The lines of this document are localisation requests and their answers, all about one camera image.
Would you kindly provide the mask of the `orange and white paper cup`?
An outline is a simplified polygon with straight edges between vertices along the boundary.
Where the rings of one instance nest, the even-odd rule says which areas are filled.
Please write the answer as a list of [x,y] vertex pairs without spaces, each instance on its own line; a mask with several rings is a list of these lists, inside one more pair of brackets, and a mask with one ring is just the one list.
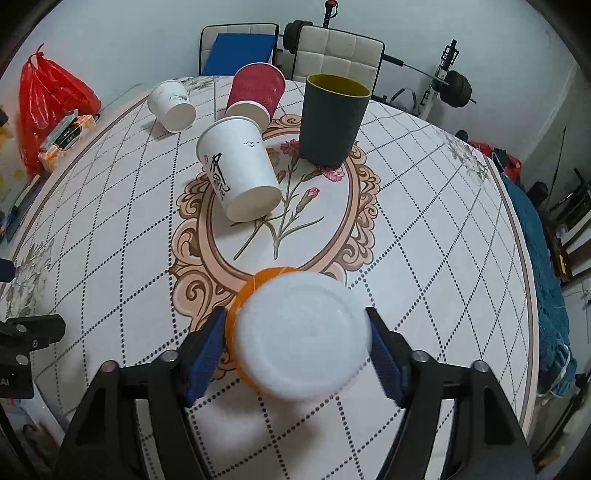
[[297,402],[338,390],[369,356],[370,321],[346,286],[321,273],[271,267],[236,294],[225,341],[245,383]]

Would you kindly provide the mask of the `white paper cup with print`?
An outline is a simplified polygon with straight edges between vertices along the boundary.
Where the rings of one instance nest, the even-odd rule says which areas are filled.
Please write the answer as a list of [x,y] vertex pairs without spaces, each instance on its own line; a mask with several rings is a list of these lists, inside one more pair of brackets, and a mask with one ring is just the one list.
[[280,185],[255,121],[230,116],[199,136],[197,158],[228,220],[245,223],[273,212]]

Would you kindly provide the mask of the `small white paper cup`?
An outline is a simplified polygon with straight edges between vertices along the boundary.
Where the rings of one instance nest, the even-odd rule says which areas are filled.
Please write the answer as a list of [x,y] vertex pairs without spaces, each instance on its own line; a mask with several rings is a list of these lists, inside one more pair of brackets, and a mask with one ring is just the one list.
[[186,88],[175,80],[158,84],[148,95],[147,106],[169,133],[186,130],[197,118],[197,109],[190,103]]

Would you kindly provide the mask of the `dark green cup yellow inside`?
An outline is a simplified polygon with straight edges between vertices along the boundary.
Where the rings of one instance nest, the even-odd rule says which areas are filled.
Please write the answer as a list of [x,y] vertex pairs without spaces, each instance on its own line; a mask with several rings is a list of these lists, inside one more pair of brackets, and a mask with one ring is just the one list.
[[366,85],[346,76],[308,76],[301,111],[301,158],[317,167],[341,166],[351,154],[371,94]]

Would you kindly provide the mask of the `red ribbed paper cup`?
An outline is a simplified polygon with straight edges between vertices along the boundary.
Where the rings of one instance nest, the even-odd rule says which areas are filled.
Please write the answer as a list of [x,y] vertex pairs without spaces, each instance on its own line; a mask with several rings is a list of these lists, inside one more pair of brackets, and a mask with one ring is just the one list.
[[233,76],[225,116],[249,118],[263,133],[276,113],[286,84],[283,73],[273,64],[256,62],[243,66]]

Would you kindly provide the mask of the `white diamond pattern tablecloth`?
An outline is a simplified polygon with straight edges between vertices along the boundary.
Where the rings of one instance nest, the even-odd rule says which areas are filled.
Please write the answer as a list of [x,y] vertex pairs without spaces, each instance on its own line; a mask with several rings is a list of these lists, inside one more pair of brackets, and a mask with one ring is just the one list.
[[[231,80],[192,78],[197,120],[168,133],[139,98],[103,116],[51,174],[13,253],[3,319],[60,315],[31,353],[34,393],[61,433],[53,479],[532,479],[538,367],[534,275],[493,162],[453,135],[370,103],[349,157],[300,155],[304,83],[262,133],[280,204],[228,220],[195,152]],[[242,380],[225,341],[186,406],[178,350],[271,267],[321,273],[404,336],[408,408],[369,356],[321,397]]]

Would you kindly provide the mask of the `orange snack package with phone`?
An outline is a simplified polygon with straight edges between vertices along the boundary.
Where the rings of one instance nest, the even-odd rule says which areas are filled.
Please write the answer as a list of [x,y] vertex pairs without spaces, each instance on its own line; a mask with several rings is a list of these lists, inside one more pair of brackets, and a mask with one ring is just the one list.
[[99,118],[99,114],[80,115],[77,109],[67,113],[41,143],[38,159],[44,169],[55,171],[60,158],[96,126]]

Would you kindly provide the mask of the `blue quilted blanket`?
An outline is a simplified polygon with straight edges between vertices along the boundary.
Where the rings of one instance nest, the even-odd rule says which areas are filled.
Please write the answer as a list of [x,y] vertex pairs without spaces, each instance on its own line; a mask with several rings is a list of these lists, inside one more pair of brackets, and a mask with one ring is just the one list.
[[532,263],[539,319],[540,396],[565,396],[575,385],[577,360],[572,352],[570,324],[560,281],[554,273],[542,221],[534,205],[511,179],[501,175],[519,219]]

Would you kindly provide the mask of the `red plastic bag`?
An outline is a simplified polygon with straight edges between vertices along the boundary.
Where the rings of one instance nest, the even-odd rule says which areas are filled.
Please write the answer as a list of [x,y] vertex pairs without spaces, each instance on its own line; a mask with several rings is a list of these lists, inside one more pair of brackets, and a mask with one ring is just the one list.
[[19,150],[30,176],[44,170],[38,158],[41,144],[64,116],[73,110],[97,114],[102,106],[86,83],[47,59],[42,47],[23,65],[18,92]]

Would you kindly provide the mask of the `white weight bench rack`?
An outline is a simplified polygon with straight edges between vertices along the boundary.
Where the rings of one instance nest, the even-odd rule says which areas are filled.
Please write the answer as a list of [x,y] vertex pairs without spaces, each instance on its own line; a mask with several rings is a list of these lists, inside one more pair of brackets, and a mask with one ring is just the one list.
[[[450,71],[450,67],[455,63],[458,55],[459,50],[457,48],[457,40],[453,39],[444,49],[440,58],[440,63],[435,73],[429,74],[423,70],[411,66],[410,64],[404,62],[399,58],[384,54],[384,61],[394,64],[401,68],[411,69],[430,79],[429,87],[425,90],[421,97],[418,97],[417,93],[414,90],[404,87],[397,91],[394,95],[392,95],[391,98],[386,98],[386,102],[391,106],[401,107],[403,111],[412,113],[423,120],[427,120],[433,106],[435,105],[435,101],[440,97],[441,88],[444,86],[448,86],[448,83],[445,81],[445,79],[448,72]],[[397,102],[397,99],[405,91],[409,91],[411,93],[411,97],[413,100],[413,106],[411,109],[406,108],[402,104]]]

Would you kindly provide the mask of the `white padded chair right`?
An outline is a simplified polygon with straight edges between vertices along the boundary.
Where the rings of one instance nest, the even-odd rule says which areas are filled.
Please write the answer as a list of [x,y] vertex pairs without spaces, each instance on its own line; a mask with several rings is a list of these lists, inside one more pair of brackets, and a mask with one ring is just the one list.
[[312,74],[349,77],[374,92],[385,44],[377,39],[335,29],[305,25],[294,54],[291,79],[304,82]]

